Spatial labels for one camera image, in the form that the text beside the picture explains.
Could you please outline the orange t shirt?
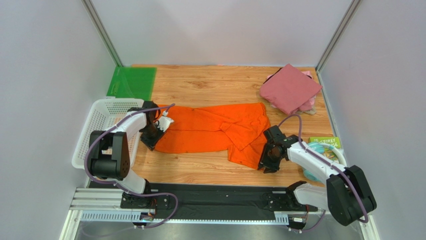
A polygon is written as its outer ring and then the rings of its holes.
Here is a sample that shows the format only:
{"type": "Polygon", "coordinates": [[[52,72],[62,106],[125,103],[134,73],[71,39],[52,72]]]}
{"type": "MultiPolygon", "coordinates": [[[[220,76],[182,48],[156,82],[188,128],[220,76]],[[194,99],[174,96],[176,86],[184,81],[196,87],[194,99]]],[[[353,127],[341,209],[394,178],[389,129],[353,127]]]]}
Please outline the orange t shirt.
{"type": "Polygon", "coordinates": [[[263,103],[173,106],[173,123],[155,149],[168,154],[227,151],[228,161],[257,170],[271,124],[263,103]]]}

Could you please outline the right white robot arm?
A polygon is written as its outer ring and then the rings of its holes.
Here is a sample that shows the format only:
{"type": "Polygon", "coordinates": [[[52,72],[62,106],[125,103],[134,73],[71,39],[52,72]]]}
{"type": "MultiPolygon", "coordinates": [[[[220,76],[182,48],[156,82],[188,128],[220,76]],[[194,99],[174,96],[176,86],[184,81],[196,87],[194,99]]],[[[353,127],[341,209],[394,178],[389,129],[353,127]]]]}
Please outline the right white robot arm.
{"type": "Polygon", "coordinates": [[[281,161],[293,162],[317,178],[324,186],[298,181],[286,188],[287,205],[304,205],[328,211],[343,226],[360,221],[367,222],[368,214],[377,208],[377,201],[364,171],[336,163],[320,154],[297,135],[286,136],[277,125],[263,132],[263,146],[258,169],[275,173],[281,161]]]}

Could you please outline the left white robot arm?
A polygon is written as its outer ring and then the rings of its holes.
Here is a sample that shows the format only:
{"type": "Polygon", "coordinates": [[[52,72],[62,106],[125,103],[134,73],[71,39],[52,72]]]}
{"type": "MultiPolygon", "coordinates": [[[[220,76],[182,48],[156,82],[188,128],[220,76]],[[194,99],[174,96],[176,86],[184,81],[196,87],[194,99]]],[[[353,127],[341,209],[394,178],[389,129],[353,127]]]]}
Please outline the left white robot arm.
{"type": "Polygon", "coordinates": [[[141,107],[129,108],[112,127],[94,130],[84,158],[84,169],[89,178],[99,184],[117,186],[135,196],[151,195],[149,181],[131,168],[129,140],[140,134],[140,140],[153,151],[174,122],[168,116],[169,109],[169,106],[159,107],[153,101],[147,101],[141,107]]]}

